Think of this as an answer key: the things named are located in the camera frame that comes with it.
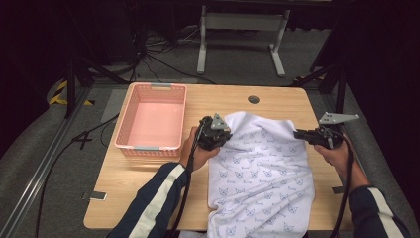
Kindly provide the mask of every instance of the patterned fabric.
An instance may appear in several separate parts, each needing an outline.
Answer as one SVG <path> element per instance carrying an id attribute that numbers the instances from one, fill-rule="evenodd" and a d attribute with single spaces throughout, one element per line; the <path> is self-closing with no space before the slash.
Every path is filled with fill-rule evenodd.
<path id="1" fill-rule="evenodd" d="M 291 121 L 226 116 L 233 137 L 209 161 L 208 237 L 302 237 L 315 190 Z"/>

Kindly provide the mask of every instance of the metal bracket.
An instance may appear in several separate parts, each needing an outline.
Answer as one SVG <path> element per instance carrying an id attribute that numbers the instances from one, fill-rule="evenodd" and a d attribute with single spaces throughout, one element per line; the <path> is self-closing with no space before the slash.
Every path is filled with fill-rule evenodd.
<path id="1" fill-rule="evenodd" d="M 343 122 L 348 122 L 358 119 L 359 116 L 355 115 L 346 115 L 346 114 L 337 114 L 337 113 L 328 113 L 326 112 L 319 120 L 320 125 L 335 125 Z"/>

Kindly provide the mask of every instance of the black cable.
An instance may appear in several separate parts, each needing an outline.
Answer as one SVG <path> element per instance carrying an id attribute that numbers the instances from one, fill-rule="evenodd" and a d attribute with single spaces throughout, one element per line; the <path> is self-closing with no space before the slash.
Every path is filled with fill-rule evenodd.
<path id="1" fill-rule="evenodd" d="M 160 81 L 160 79 L 158 79 L 158 76 L 152 71 L 151 67 L 145 62 L 144 59 L 142 59 L 142 62 L 148 67 L 149 71 L 155 76 L 155 78 L 157 79 L 158 82 L 162 82 Z"/>
<path id="2" fill-rule="evenodd" d="M 197 146 L 198 146 L 197 142 L 203 131 L 203 126 L 204 126 L 204 122 L 200 121 L 200 125 L 198 126 L 198 129 L 195 132 L 194 141 L 192 142 L 191 151 L 188 157 L 188 163 L 186 165 L 187 181 L 186 181 L 186 186 L 185 186 L 184 194 L 182 197 L 181 205 L 179 207 L 178 215 L 176 216 L 172 229 L 170 230 L 166 238 L 172 238 L 173 235 L 175 234 L 176 228 L 178 227 L 179 221 L 181 220 L 181 217 L 182 217 L 183 210 L 185 208 L 186 198 L 188 197 L 189 187 L 191 185 L 191 174 L 194 171 L 194 152 L 197 149 Z"/>
<path id="3" fill-rule="evenodd" d="M 100 124 L 100 125 L 98 125 L 98 126 L 96 126 L 96 127 L 92 128 L 92 129 L 90 129 L 90 130 L 88 130 L 88 131 L 84 131 L 84 132 L 80 133 L 79 135 L 77 135 L 77 136 L 73 137 L 73 138 L 71 139 L 71 141 L 70 141 L 70 142 L 69 142 L 66 146 L 64 146 L 64 148 L 62 148 L 62 149 L 61 149 L 61 151 L 58 153 L 58 155 L 56 155 L 56 157 L 54 158 L 54 160 L 53 160 L 53 162 L 52 162 L 52 165 L 51 165 L 51 167 L 50 167 L 50 169 L 49 169 L 49 171 L 48 171 L 48 173 L 47 173 L 47 175 L 46 175 L 46 179 L 45 179 L 45 181 L 44 181 L 44 184 L 42 184 L 42 187 L 43 187 L 43 188 L 42 188 L 42 192 L 41 192 L 41 198 L 40 198 L 40 208 L 38 209 L 37 224 L 36 224 L 36 232 L 35 232 L 35 237 L 36 237 L 36 238 L 38 238 L 38 237 L 39 237 L 39 234 L 40 234 L 41 215 L 42 215 L 42 213 L 43 213 L 43 204 L 44 204 L 44 197 L 45 197 L 45 194 L 46 194 L 47 182 L 49 181 L 50 175 L 51 175 L 51 173 L 52 173 L 52 171 L 53 171 L 53 168 L 54 168 L 54 166 L 55 166 L 56 162 L 58 161 L 58 158 L 62 155 L 62 153 L 64 153 L 64 151 L 65 151 L 68 147 L 70 147 L 70 146 L 71 146 L 71 144 L 73 144 L 74 142 L 76 142 L 78 139 L 80 139 L 81 137 L 83 137 L 83 136 L 85 136 L 85 135 L 89 134 L 90 132 L 92 132 L 92 131 L 94 131 L 94 130 L 98 129 L 98 128 L 99 128 L 99 127 L 101 127 L 101 126 L 103 126 L 103 125 L 105 125 L 105 124 L 108 124 L 108 123 L 112 122 L 112 121 L 113 121 L 113 120 L 115 120 L 118 116 L 119 116 L 119 113 L 118 113 L 116 116 L 114 116 L 113 118 L 111 118 L 111 119 L 107 120 L 106 122 L 104 122 L 104 123 L 102 123 L 102 124 Z"/>
<path id="4" fill-rule="evenodd" d="M 335 131 L 331 131 L 333 134 L 341 137 L 343 139 L 343 141 L 347 144 L 347 150 L 348 150 L 348 159 L 347 159 L 347 177 L 346 177 L 346 184 L 345 184 L 345 189 L 343 192 L 343 197 L 342 197 L 342 201 L 340 204 L 340 210 L 339 210 L 339 214 L 337 216 L 337 220 L 336 220 L 336 224 L 334 226 L 333 232 L 331 233 L 330 238 L 337 238 L 339 237 L 339 229 L 340 229 L 340 225 L 341 225 L 341 221 L 343 219 L 343 214 L 344 214 L 344 209 L 346 208 L 346 202 L 347 202 L 347 198 L 349 196 L 349 191 L 350 191 L 350 182 L 352 180 L 352 164 L 353 164 L 353 151 L 350 147 L 350 142 L 349 140 L 347 140 L 346 137 L 344 137 L 342 134 L 335 132 Z"/>
<path id="5" fill-rule="evenodd" d="M 112 120 L 111 121 L 108 121 L 108 124 L 106 125 L 106 126 L 104 126 L 104 128 L 102 128 L 102 131 L 101 131 L 101 143 L 102 143 L 102 145 L 104 146 L 104 147 L 106 147 L 106 148 L 108 148 L 108 146 L 107 145 L 105 145 L 105 143 L 104 143 L 104 141 L 103 141 L 103 138 L 102 138 L 102 136 L 103 136 L 103 134 L 104 134 L 104 131 L 105 131 L 105 129 L 113 122 L 113 121 L 115 121 L 115 119 L 117 119 L 118 118 L 118 114 L 117 115 L 115 115 L 113 118 L 111 118 Z"/>
<path id="6" fill-rule="evenodd" d="M 150 58 L 152 58 L 152 59 L 154 59 L 154 60 L 156 60 L 156 61 L 158 61 L 158 62 L 160 62 L 160 63 L 162 63 L 163 65 L 165 65 L 165 66 L 167 66 L 167 67 L 169 67 L 169 68 L 172 68 L 173 70 L 175 70 L 175 71 L 177 71 L 177 72 L 179 72 L 179 73 L 182 73 L 182 74 L 184 74 L 184 75 L 191 76 L 191 77 L 198 77 L 198 78 L 201 78 L 201 79 L 207 80 L 207 81 L 209 81 L 209 82 L 211 82 L 211 83 L 213 83 L 213 84 L 217 84 L 215 81 L 210 80 L 210 79 L 208 79 L 208 78 L 206 78 L 206 77 L 203 77 L 203 76 L 197 76 L 197 75 L 192 75 L 192 74 L 189 74 L 189 73 L 183 72 L 183 71 L 181 71 L 181 70 L 179 70 L 179 69 L 177 69 L 177 68 L 175 68 L 175 67 L 173 67 L 173 66 L 171 66 L 171 65 L 167 64 L 166 62 L 164 62 L 164 61 L 162 61 L 162 60 L 160 60 L 160 59 L 157 59 L 157 58 L 155 58 L 155 57 L 153 57 L 153 56 L 151 56 L 151 55 L 149 55 L 149 54 L 147 54 L 147 56 L 148 56 L 148 57 L 150 57 Z"/>

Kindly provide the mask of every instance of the jacket sleeve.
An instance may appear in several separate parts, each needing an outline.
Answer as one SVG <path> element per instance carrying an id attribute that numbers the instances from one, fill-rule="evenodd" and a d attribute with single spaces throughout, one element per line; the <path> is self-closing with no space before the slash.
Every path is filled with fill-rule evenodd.
<path id="1" fill-rule="evenodd" d="M 137 192 L 108 238 L 163 237 L 177 207 L 187 174 L 179 163 L 167 163 Z"/>
<path id="2" fill-rule="evenodd" d="M 379 189 L 361 186 L 349 195 L 354 237 L 410 237 L 404 223 L 389 208 Z"/>

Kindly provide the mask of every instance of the gray floor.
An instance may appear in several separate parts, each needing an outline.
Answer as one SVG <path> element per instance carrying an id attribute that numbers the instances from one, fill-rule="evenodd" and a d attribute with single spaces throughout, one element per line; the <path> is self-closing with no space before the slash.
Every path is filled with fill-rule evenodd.
<path id="1" fill-rule="evenodd" d="M 267 46 L 274 34 L 257 33 L 244 38 L 229 32 L 210 34 L 206 77 L 218 84 L 283 86 L 292 82 L 296 76 L 309 74 L 309 67 L 317 56 L 328 31 L 295 32 L 287 31 L 280 47 L 281 59 L 286 71 L 285 78 L 276 75 Z M 187 45 L 174 48 L 168 53 L 153 55 L 171 66 L 186 72 L 177 72 L 161 62 L 145 59 L 151 71 L 141 63 L 137 69 L 137 81 L 176 81 L 181 83 L 209 83 L 196 77 L 199 45 L 193 38 Z M 128 79 L 130 74 L 123 74 Z M 313 90 L 317 82 L 305 85 L 309 99 L 318 118 L 331 107 L 331 97 L 321 96 Z M 47 99 L 56 90 L 55 85 Z M 117 93 L 114 89 L 127 86 L 117 85 L 107 78 L 97 78 L 90 89 L 87 99 L 94 100 L 93 106 L 82 106 L 71 122 L 69 131 L 62 140 L 61 148 L 83 131 L 89 130 L 109 118 L 121 101 L 110 101 Z M 413 212 L 392 172 L 386 164 L 363 113 L 360 111 L 351 90 L 348 88 L 345 100 L 345 113 L 358 114 L 361 118 L 348 123 L 346 130 L 352 140 L 357 156 L 369 179 L 385 193 L 387 201 L 395 213 L 405 222 L 413 237 L 420 237 Z M 63 123 L 65 106 L 54 104 L 15 141 L 0 160 L 0 224 L 7 224 L 9 216 L 25 192 L 26 185 L 37 170 L 40 162 L 48 153 L 58 128 Z M 106 147 L 111 138 L 114 124 L 101 127 L 89 134 L 91 142 L 81 150 L 81 143 L 74 143 L 59 157 L 47 183 L 41 217 L 41 237 L 104 237 L 108 231 L 89 230 L 83 226 L 83 217 L 88 201 L 80 197 L 91 191 L 96 183 Z M 14 227 L 14 237 L 34 237 L 39 210 L 40 194 L 32 202 L 23 219 Z M 328 237 L 329 231 L 311 231 L 310 237 Z"/>

